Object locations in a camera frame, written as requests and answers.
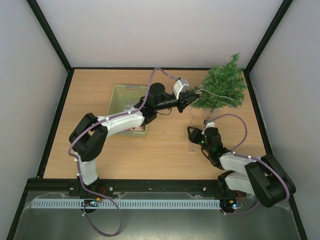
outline metal grille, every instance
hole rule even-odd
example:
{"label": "metal grille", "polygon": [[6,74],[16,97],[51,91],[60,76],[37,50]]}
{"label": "metal grille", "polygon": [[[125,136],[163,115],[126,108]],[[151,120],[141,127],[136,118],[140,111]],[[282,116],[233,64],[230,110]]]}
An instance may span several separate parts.
{"label": "metal grille", "polygon": [[[84,199],[35,199],[32,209],[78,209],[84,206]],[[219,200],[115,200],[120,209],[220,209]],[[116,209],[108,200],[94,203],[88,209]]]}

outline gray wall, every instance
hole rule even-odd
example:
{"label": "gray wall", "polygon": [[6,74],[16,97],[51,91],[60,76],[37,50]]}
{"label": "gray wall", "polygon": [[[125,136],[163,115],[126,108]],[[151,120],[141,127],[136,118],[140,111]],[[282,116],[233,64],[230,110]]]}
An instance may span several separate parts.
{"label": "gray wall", "polygon": [[38,0],[75,67],[246,67],[282,0]]}
{"label": "gray wall", "polygon": [[309,239],[320,236],[320,1],[295,0],[251,73],[275,156],[293,179]]}
{"label": "gray wall", "polygon": [[36,176],[66,75],[27,1],[0,1],[0,239]]}

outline yellow plastic basket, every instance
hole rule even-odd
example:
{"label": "yellow plastic basket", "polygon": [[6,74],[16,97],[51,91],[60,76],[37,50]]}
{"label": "yellow plastic basket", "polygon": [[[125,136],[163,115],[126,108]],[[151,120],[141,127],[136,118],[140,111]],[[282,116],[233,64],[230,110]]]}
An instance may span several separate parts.
{"label": "yellow plastic basket", "polygon": [[[138,85],[116,85],[114,86],[108,115],[121,113],[128,101],[139,102],[140,98],[146,95],[147,86]],[[147,133],[147,126],[144,131],[124,130],[116,133],[117,136],[144,138]]]}

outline black frame bar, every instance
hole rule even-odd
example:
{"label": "black frame bar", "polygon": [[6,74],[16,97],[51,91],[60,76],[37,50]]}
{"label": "black frame bar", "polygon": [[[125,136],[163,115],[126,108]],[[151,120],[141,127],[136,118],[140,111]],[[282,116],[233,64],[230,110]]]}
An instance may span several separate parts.
{"label": "black frame bar", "polygon": [[[64,65],[65,69],[68,71],[68,75],[62,90],[62,94],[60,97],[60,101],[58,103],[58,107],[56,113],[54,115],[54,119],[52,122],[52,126],[49,132],[48,140],[45,145],[45,149],[43,151],[43,155],[41,158],[40,166],[37,171],[37,178],[28,179],[25,189],[23,191],[20,203],[18,205],[17,211],[15,213],[9,234],[7,236],[7,240],[11,240],[14,238],[21,213],[24,209],[25,202],[27,199],[27,195],[30,191],[36,192],[47,192],[47,191],[54,191],[54,192],[66,192],[70,191],[70,182],[75,179],[43,179],[43,174],[46,169],[46,165],[48,162],[48,158],[50,155],[50,151],[52,148],[52,144],[56,135],[56,131],[58,128],[58,124],[60,121],[60,117],[62,114],[62,110],[68,95],[69,87],[71,84],[71,80],[74,74],[75,69],[105,69],[105,70],[152,70],[153,67],[71,67],[69,61],[67,60],[58,40],[56,39],[53,31],[51,30],[43,12],[41,11],[38,3],[36,0],[26,0],[32,9],[34,15],[38,19],[41,27],[43,28],[45,34],[47,35],[48,39],[50,40],[53,48],[55,49],[57,55],[59,56],[62,64]],[[272,37],[273,33],[277,29],[279,23],[281,22],[282,18],[284,17],[285,13],[289,9],[293,0],[283,0],[280,8],[278,9],[276,15],[274,16],[272,22],[270,23],[267,31],[265,32],[263,38],[261,39],[257,49],[255,50],[252,58],[250,59],[247,67],[244,69],[244,77],[248,86],[248,91],[250,94],[250,98],[252,101],[254,113],[256,115],[257,123],[259,126],[260,134],[262,137],[262,141],[264,144],[264,148],[266,153],[272,154],[272,148],[268,139],[267,131],[263,122],[263,118],[260,112],[260,108],[257,102],[257,98],[254,92],[254,88],[252,86],[252,82],[250,79],[250,72],[253,69],[254,65],[256,64],[257,60],[259,59],[260,55],[262,54],[263,50],[265,49],[266,45],[268,44],[270,38]],[[163,67],[165,70],[207,70],[208,68],[183,68],[183,67]],[[159,192],[161,192],[161,188],[168,188],[170,186],[177,185],[176,190],[181,192],[191,192],[191,193],[204,193],[208,195],[216,195],[216,192],[207,192],[205,193],[202,191],[203,186],[207,186],[208,184],[215,185],[216,180],[111,180],[111,179],[101,179],[107,184],[110,184],[114,187],[113,191],[143,191],[145,188],[150,186],[154,188],[159,188]],[[298,208],[295,202],[294,197],[292,196],[289,199],[289,204],[293,212],[293,217],[302,240],[307,239],[307,235],[302,224]]]}

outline wooden tabletop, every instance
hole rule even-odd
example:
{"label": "wooden tabletop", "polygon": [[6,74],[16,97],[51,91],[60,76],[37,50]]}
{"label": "wooden tabletop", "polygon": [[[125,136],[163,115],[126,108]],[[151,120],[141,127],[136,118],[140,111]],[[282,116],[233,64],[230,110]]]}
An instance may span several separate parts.
{"label": "wooden tabletop", "polygon": [[[115,85],[147,85],[151,70],[76,69],[67,94],[61,119],[52,145],[44,178],[74,179],[77,167],[67,154],[68,138],[82,117],[108,115]],[[199,85],[207,71],[168,70],[169,74],[189,81],[190,87]],[[153,82],[165,85],[171,93],[174,81],[157,71]],[[210,117],[233,113],[247,124],[248,136],[237,150],[240,154],[262,156],[266,154],[257,119],[248,91],[242,107],[225,107]],[[200,146],[189,144],[187,127],[203,129],[208,111],[188,106],[183,113],[172,109],[170,115],[159,115],[147,126],[145,138],[128,136],[109,137],[96,164],[102,179],[163,179],[201,180],[216,179],[222,171],[213,167],[202,155]],[[231,149],[244,137],[244,126],[235,117],[227,116],[216,121],[225,147]]]}

